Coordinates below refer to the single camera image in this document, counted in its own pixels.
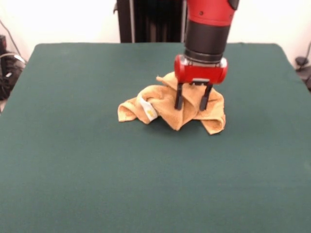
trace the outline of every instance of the red robot arm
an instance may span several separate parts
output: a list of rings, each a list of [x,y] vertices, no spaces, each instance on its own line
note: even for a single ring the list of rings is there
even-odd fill
[[[175,108],[182,107],[182,85],[206,85],[200,110],[207,107],[214,84],[225,79],[228,65],[223,58],[227,38],[239,0],[188,0],[185,52],[174,63],[178,79]]]

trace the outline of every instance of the orange towel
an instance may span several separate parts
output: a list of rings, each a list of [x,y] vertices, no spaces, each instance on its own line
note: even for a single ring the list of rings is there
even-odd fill
[[[156,80],[164,85],[150,85],[135,98],[119,105],[119,122],[138,118],[143,123],[149,124],[155,118],[161,117],[176,131],[191,120],[200,120],[209,134],[219,133],[225,128],[224,98],[214,88],[210,92],[207,109],[200,111],[205,86],[184,84],[182,109],[176,110],[175,73],[169,73],[163,78],[157,77]]]

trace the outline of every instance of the black cable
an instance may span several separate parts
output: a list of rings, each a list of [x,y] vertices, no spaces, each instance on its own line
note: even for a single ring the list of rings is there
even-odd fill
[[[20,55],[20,51],[19,51],[18,47],[16,46],[16,43],[15,43],[15,41],[14,41],[14,39],[13,39],[13,37],[12,37],[10,31],[9,31],[9,30],[7,29],[7,27],[2,23],[1,19],[0,19],[0,24],[1,24],[2,27],[8,32],[9,37],[10,37],[10,39],[11,39],[11,41],[12,41],[12,43],[13,43],[13,45],[14,45],[16,51],[17,51],[17,53],[19,54],[19,56],[21,56],[21,55]]]
[[[309,54],[310,54],[310,49],[311,49],[311,42],[309,43],[309,47],[308,47],[308,52],[307,52],[307,56],[306,56],[306,58],[308,58],[308,57],[309,57]]]

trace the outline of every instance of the towel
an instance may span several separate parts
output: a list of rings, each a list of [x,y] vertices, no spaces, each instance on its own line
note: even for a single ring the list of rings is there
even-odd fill
[[[200,120],[206,131],[212,135],[220,133],[225,128],[225,100],[219,92],[212,88],[207,108],[200,111],[200,102],[206,86],[183,84],[182,109],[176,110],[177,78],[174,72],[164,77],[157,77],[162,84],[150,85],[141,90],[132,99],[118,106],[119,122],[139,119],[149,124],[157,117],[164,119],[168,125],[179,131],[191,120]]]

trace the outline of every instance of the green felt surface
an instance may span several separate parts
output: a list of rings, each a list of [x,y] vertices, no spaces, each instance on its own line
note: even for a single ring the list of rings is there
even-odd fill
[[[0,117],[0,232],[311,232],[311,95],[279,46],[227,46],[221,134],[118,123],[182,52],[37,46]]]

